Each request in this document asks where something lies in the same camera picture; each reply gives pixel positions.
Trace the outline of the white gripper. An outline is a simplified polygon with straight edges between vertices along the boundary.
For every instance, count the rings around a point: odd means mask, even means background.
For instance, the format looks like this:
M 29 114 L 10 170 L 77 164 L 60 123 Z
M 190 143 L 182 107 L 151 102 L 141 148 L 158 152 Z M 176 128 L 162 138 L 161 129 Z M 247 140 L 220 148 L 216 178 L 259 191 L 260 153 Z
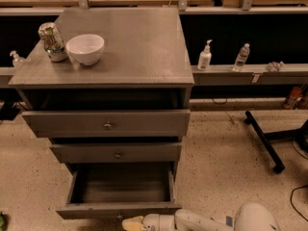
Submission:
M 149 214 L 145 217 L 137 216 L 122 221 L 125 231 L 174 231 L 175 220 L 173 215 Z

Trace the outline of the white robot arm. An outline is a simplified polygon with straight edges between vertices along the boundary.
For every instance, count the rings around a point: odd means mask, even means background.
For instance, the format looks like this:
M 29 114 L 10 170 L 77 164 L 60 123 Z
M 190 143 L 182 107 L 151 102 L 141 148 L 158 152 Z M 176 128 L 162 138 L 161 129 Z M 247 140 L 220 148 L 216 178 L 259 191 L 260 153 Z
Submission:
M 174 215 L 148 214 L 124 219 L 125 231 L 281 231 L 272 212 L 265 206 L 248 202 L 237 211 L 233 225 L 179 209 Z

